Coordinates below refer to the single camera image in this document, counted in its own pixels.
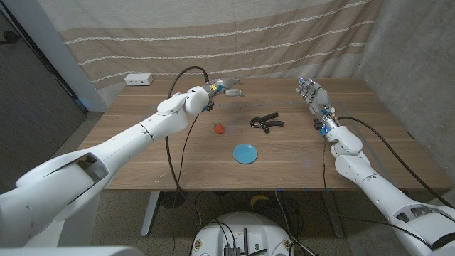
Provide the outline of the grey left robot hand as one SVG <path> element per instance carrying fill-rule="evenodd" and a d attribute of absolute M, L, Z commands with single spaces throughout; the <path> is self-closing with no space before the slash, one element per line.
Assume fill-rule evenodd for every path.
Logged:
<path fill-rule="evenodd" d="M 225 95 L 226 97 L 244 97 L 245 94 L 240 89 L 234 88 L 235 85 L 242 85 L 243 81 L 239 78 L 217 78 L 209 80 L 204 84 L 203 88 L 208 93 L 210 99 L 218 95 Z"/>

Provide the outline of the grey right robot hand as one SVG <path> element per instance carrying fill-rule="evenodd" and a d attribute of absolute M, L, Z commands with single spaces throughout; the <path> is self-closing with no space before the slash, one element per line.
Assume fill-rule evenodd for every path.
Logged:
<path fill-rule="evenodd" d="M 339 126 L 330 97 L 318 82 L 311 78 L 300 78 L 296 92 L 309 106 L 309 111 L 314 116 L 315 130 L 326 136 L 332 129 Z"/>

